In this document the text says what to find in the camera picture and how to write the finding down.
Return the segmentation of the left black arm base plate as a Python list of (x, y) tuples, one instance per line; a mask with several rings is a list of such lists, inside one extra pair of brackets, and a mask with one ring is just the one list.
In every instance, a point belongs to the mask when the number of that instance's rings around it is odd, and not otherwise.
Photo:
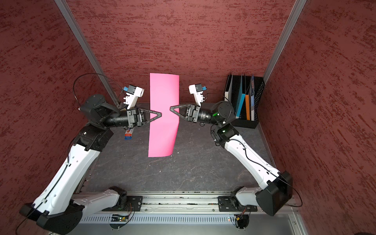
[(139, 212), (142, 204), (142, 196), (121, 196), (116, 205), (116, 209), (125, 212)]

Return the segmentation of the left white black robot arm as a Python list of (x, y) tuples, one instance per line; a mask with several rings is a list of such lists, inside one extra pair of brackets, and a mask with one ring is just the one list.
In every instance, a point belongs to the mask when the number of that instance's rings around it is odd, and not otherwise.
[(81, 219), (103, 209), (133, 211), (127, 192), (118, 187), (94, 196), (73, 200), (72, 196), (89, 167), (113, 136), (112, 127), (141, 127), (162, 115), (132, 107), (125, 111), (108, 104), (103, 95), (89, 97), (80, 107), (88, 123), (72, 141), (67, 157), (45, 190), (32, 203), (22, 205), (20, 214), (50, 232), (66, 235)]

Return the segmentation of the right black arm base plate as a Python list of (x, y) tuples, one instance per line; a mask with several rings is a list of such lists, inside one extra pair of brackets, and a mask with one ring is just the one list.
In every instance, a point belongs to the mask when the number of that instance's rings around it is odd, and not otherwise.
[(256, 206), (247, 205), (244, 206), (236, 199), (235, 196), (219, 196), (218, 207), (220, 212), (257, 212)]

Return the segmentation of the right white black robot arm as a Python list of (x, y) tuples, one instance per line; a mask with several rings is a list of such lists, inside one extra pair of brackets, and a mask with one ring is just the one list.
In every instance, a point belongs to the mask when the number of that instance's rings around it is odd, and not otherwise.
[(292, 198), (292, 176), (270, 165), (247, 144), (232, 125), (236, 117), (230, 102), (220, 101), (209, 110), (195, 104), (177, 105), (171, 106), (170, 111), (188, 122), (211, 124), (215, 144), (235, 156), (254, 177), (258, 187), (236, 191), (238, 205), (258, 206), (274, 216)]

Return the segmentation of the pink rectangular paper sheet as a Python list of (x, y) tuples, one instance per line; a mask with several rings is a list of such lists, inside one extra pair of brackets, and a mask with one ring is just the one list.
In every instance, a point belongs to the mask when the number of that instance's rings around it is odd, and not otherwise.
[(150, 74), (150, 109), (162, 116), (150, 123), (148, 157), (166, 157), (173, 154), (179, 117), (170, 111), (179, 105), (179, 76)]

